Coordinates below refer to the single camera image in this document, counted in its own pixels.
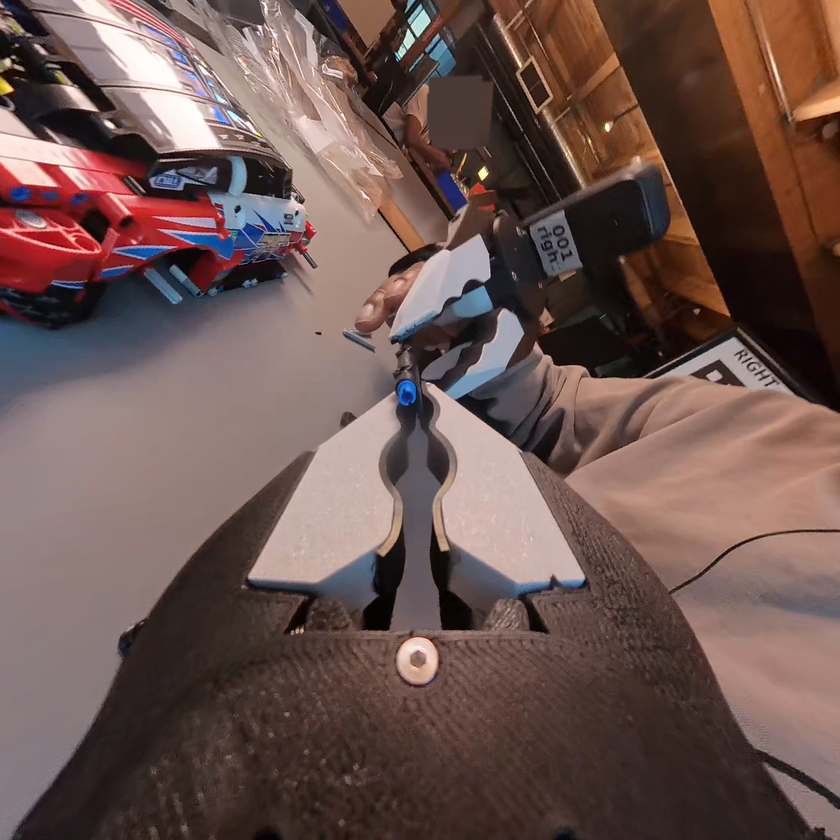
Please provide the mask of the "long black lego axle assembly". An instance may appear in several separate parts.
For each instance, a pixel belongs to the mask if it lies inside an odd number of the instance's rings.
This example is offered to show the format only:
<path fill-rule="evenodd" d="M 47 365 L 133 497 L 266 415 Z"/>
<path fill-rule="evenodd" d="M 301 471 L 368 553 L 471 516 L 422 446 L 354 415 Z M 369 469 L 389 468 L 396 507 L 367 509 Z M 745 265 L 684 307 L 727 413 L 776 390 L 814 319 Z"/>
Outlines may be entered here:
<path fill-rule="evenodd" d="M 413 391 L 415 394 L 420 389 L 420 374 L 417 366 L 417 355 L 413 346 L 413 341 L 407 340 L 398 344 L 396 348 L 396 366 L 393 373 L 395 381 L 395 391 L 398 394 L 406 388 L 403 386 L 405 382 L 413 384 Z"/>

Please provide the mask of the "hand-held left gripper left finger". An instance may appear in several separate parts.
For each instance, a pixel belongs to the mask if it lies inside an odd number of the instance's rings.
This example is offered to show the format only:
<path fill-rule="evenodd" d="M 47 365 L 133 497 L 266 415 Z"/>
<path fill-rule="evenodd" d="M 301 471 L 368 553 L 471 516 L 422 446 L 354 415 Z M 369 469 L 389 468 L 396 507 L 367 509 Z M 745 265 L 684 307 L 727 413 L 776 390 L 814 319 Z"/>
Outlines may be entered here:
<path fill-rule="evenodd" d="M 332 597 L 350 613 L 365 609 L 376 596 L 377 558 L 402 530 L 403 502 L 388 466 L 413 425 L 414 405 L 392 393 L 318 446 L 247 582 Z"/>

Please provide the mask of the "person's right forearm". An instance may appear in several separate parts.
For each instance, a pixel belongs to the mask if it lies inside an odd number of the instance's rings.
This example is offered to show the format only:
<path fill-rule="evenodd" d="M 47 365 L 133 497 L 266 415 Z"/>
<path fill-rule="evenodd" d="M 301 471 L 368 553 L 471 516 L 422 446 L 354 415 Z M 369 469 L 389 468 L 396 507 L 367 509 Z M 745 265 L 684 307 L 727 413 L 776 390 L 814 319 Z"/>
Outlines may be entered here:
<path fill-rule="evenodd" d="M 838 414 L 689 376 L 594 379 L 538 349 L 470 395 L 626 535 L 838 529 Z"/>

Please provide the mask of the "person's right hand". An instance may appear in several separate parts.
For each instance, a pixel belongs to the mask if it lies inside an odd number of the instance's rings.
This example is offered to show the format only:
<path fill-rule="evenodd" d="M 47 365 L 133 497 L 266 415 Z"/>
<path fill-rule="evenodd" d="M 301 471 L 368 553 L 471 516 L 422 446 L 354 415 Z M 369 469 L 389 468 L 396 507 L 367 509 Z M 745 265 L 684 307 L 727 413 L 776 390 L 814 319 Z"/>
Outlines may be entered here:
<path fill-rule="evenodd" d="M 425 262 L 442 249 L 440 243 L 424 245 L 393 263 L 387 271 L 386 278 L 362 306 L 354 327 L 364 333 L 373 333 L 385 325 L 390 328 Z M 415 347 L 422 350 L 438 350 L 443 353 L 465 340 L 471 331 L 467 321 L 444 325 L 432 323 L 415 333 L 411 341 Z"/>

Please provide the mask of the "red white lego race car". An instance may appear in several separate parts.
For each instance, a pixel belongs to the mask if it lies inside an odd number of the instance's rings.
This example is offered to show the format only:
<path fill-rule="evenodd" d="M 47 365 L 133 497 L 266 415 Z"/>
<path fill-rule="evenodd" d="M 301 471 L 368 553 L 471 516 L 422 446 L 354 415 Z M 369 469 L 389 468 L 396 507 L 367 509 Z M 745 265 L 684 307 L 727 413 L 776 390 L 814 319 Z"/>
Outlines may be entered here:
<path fill-rule="evenodd" d="M 88 320 L 115 280 L 173 304 L 316 268 L 293 172 L 173 2 L 1 3 L 1 311 Z"/>

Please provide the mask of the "clear plastic bag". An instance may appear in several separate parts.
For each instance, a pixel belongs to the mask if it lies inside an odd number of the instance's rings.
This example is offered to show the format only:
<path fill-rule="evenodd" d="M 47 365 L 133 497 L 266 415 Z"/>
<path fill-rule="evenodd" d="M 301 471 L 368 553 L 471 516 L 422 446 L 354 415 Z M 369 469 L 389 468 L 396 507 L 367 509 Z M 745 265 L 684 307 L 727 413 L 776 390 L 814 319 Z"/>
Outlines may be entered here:
<path fill-rule="evenodd" d="M 355 69 L 291 2 L 260 2 L 263 23 L 247 27 L 234 48 L 263 115 L 282 124 L 366 222 L 403 178 L 373 142 L 355 106 Z"/>

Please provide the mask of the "person's beige sweatshirt torso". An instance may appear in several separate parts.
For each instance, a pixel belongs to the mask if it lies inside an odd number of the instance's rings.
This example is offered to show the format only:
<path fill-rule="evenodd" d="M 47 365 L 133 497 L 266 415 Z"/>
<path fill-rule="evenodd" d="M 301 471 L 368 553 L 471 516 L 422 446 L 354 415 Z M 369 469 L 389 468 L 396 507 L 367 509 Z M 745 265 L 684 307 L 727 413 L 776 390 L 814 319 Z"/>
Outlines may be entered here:
<path fill-rule="evenodd" d="M 674 594 L 763 767 L 838 838 L 839 536 L 765 539 Z"/>

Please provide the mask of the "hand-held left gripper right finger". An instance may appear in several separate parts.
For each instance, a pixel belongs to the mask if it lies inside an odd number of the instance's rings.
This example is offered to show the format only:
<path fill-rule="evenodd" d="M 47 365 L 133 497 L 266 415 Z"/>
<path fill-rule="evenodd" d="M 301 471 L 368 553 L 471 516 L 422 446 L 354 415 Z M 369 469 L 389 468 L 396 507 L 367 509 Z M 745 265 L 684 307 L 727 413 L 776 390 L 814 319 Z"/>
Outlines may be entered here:
<path fill-rule="evenodd" d="M 582 588 L 585 573 L 522 451 L 436 386 L 423 393 L 444 592 L 486 616 L 500 599 Z"/>

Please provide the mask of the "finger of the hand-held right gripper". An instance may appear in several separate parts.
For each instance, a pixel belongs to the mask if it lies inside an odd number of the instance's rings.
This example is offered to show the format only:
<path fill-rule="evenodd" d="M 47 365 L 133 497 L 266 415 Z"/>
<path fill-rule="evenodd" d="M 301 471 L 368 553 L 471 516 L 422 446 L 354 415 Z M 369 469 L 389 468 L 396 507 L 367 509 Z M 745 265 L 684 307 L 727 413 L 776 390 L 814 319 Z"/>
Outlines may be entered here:
<path fill-rule="evenodd" d="M 421 383 L 459 400 L 504 373 L 525 337 L 514 311 L 491 311 L 471 322 L 454 346 L 423 369 Z"/>
<path fill-rule="evenodd" d="M 396 311 L 391 343 L 405 343 L 433 325 L 473 319 L 491 309 L 490 253 L 481 234 L 428 259 Z"/>

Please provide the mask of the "black white marker board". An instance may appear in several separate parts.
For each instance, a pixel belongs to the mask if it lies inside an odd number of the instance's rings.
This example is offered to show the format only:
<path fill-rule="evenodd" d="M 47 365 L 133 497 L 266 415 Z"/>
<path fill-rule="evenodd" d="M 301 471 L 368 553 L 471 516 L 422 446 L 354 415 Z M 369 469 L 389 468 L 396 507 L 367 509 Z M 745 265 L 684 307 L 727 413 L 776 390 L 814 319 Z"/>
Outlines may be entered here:
<path fill-rule="evenodd" d="M 774 391 L 829 406 L 825 397 L 775 358 L 750 331 L 734 327 L 644 375 L 693 376 L 705 382 Z"/>

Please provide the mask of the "wooden shelf unit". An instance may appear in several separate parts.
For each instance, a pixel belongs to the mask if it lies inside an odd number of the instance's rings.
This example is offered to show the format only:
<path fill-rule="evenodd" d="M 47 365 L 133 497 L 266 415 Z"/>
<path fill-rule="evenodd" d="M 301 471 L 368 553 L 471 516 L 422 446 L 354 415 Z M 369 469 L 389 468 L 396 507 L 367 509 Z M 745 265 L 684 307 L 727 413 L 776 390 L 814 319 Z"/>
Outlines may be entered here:
<path fill-rule="evenodd" d="M 623 259 L 658 355 L 739 326 L 838 404 L 838 2 L 490 7 L 573 186 L 663 175 L 668 231 Z"/>

